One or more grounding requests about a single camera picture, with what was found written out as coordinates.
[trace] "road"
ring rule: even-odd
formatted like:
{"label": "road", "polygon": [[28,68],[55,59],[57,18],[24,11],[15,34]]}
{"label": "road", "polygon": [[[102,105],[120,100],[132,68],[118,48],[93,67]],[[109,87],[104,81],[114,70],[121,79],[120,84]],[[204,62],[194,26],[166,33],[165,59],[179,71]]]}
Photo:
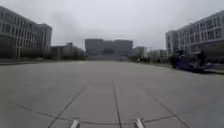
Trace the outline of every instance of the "road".
{"label": "road", "polygon": [[1,128],[223,128],[224,76],[126,62],[0,67]]}

